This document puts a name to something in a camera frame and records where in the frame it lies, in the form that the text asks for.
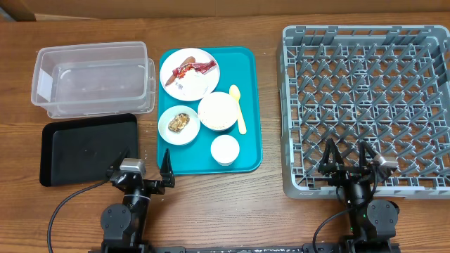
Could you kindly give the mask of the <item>red snack wrapper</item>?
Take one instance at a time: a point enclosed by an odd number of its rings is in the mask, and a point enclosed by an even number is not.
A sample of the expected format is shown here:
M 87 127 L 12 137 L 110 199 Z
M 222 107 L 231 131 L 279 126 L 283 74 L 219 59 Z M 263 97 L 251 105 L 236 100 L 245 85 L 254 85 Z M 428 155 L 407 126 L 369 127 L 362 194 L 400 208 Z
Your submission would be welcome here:
M 180 71 L 179 76 L 177 78 L 179 79 L 183 78 L 186 75 L 186 73 L 190 70 L 195 70 L 196 72 L 205 74 L 216 65 L 217 63 L 214 60 L 211 60 L 208 63 L 196 63 L 196 62 L 189 63 Z

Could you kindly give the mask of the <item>white cup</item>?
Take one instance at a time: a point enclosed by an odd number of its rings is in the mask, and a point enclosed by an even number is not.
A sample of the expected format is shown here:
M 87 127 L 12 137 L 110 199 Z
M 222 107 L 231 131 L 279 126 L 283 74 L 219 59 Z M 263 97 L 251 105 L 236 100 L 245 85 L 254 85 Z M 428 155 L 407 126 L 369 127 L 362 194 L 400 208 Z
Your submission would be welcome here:
M 240 153 L 238 141 L 230 135 L 216 137 L 210 148 L 214 160 L 221 166 L 231 165 Z

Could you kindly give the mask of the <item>brown food scraps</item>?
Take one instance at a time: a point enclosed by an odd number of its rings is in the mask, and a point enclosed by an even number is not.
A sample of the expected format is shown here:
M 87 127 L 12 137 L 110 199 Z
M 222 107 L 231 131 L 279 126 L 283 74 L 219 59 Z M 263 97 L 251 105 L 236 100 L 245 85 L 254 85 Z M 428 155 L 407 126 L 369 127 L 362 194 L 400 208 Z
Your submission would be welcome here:
M 190 122 L 190 117 L 186 113 L 177 114 L 168 124 L 168 129 L 173 133 L 181 132 Z

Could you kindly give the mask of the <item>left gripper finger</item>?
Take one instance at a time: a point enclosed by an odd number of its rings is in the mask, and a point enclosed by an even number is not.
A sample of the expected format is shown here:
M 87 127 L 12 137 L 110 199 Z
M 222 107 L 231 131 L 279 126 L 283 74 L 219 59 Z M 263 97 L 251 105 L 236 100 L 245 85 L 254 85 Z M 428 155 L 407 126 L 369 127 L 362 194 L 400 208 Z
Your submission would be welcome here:
M 120 165 L 122 161 L 129 155 L 129 148 L 126 147 L 122 152 L 119 153 L 118 157 L 112 162 L 109 168 L 106 170 L 105 175 L 110 178 L 115 171 L 120 170 Z
M 173 188 L 175 186 L 175 177 L 170 160 L 170 151 L 166 149 L 162 164 L 160 167 L 160 175 L 162 177 L 162 184 L 164 187 Z

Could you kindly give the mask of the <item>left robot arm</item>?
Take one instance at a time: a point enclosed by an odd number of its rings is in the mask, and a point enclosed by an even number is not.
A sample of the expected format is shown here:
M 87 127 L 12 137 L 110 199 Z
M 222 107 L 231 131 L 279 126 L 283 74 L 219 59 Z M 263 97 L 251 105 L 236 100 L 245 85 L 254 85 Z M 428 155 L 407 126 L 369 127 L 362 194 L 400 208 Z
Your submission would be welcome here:
M 160 180 L 146 179 L 144 161 L 128 155 L 129 150 L 125 149 L 106 172 L 108 181 L 124 196 L 122 203 L 106 207 L 101 214 L 102 252 L 154 252 L 153 246 L 143 239 L 150 197 L 163 195 L 166 188 L 175 186 L 168 150 L 160 168 Z

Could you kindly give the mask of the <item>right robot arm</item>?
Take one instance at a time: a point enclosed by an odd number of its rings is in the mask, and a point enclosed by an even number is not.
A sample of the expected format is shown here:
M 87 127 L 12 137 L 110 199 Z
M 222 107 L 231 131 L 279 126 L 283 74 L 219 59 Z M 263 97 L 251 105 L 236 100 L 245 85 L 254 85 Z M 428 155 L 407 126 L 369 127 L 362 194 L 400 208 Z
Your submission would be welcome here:
M 312 247 L 319 251 L 317 237 L 321 229 L 333 219 L 347 214 L 350 235 L 341 237 L 333 247 L 334 252 L 399 252 L 398 245 L 390 239 L 396 235 L 399 206 L 389 200 L 374 198 L 378 184 L 386 181 L 397 169 L 394 157 L 374 151 L 362 141 L 359 143 L 359 164 L 347 166 L 334 140 L 326 141 L 318 172 L 328 175 L 328 185 L 342 191 L 345 210 L 327 218 L 319 225 L 312 238 Z

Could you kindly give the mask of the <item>large white bowl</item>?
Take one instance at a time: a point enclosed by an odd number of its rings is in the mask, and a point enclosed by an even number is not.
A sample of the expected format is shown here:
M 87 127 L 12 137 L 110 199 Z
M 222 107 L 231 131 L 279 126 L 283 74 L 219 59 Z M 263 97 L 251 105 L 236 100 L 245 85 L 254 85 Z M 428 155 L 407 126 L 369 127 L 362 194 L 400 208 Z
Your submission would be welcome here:
M 238 104 L 228 93 L 212 92 L 199 102 L 197 113 L 208 129 L 224 131 L 237 122 Z

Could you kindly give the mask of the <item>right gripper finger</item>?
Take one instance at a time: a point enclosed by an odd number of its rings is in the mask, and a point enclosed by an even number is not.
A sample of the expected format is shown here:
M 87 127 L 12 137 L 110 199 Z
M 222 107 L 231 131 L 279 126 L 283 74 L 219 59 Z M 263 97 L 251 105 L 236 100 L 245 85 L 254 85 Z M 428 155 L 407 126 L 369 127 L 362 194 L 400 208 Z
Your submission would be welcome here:
M 329 138 L 326 141 L 325 150 L 323 151 L 323 157 L 321 160 L 321 164 L 339 164 L 343 165 L 344 160 L 338 150 L 338 147 L 335 144 L 335 141 Z
M 377 152 L 372 149 L 372 147 L 365 141 L 361 141 L 359 143 L 359 166 L 360 167 L 366 167 L 367 166 L 367 159 L 366 155 L 369 155 L 371 159 L 373 159 Z

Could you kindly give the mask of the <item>white napkin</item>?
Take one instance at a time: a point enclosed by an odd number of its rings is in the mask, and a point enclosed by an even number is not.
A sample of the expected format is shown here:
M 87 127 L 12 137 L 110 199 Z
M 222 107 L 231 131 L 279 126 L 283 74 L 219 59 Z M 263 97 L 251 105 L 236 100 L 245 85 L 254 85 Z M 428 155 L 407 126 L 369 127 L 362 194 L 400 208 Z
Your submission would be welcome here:
M 188 71 L 181 79 L 176 78 L 175 83 L 186 100 L 202 98 L 208 89 L 207 78 L 195 70 Z

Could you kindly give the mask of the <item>brown sausage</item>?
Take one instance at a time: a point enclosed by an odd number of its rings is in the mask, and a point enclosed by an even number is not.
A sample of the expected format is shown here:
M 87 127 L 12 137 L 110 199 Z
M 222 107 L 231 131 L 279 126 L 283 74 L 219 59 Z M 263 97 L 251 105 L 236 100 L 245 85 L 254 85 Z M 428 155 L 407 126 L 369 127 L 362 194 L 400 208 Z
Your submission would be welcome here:
M 195 58 L 193 56 L 189 56 L 187 57 L 184 62 L 182 62 L 182 64 L 180 64 L 180 66 L 178 66 L 177 68 L 175 68 L 172 71 L 172 76 L 166 81 L 165 86 L 169 86 L 170 84 L 172 84 L 175 79 L 179 76 L 180 71 L 189 63 L 194 63 L 195 62 Z

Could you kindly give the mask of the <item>large white plate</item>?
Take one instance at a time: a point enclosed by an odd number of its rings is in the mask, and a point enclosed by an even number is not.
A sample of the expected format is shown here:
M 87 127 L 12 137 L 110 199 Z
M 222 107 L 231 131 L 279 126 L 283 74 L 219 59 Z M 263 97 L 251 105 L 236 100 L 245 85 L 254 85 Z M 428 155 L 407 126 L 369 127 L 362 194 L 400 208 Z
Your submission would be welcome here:
M 219 78 L 219 63 L 199 48 L 175 50 L 163 60 L 160 68 L 162 88 L 171 97 L 182 101 L 200 100 L 212 93 Z

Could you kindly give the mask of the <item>small white bowl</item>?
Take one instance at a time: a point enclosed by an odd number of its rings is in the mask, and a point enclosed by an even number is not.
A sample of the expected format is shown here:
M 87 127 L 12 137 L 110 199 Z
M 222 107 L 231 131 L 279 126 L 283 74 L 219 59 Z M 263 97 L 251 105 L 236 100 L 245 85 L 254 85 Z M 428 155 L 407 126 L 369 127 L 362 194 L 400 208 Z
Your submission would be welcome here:
M 168 129 L 169 122 L 179 113 L 186 113 L 190 122 L 179 133 L 173 133 Z M 172 145 L 187 145 L 193 141 L 200 131 L 200 120 L 197 113 L 190 107 L 176 105 L 165 110 L 158 120 L 158 131 L 162 139 Z

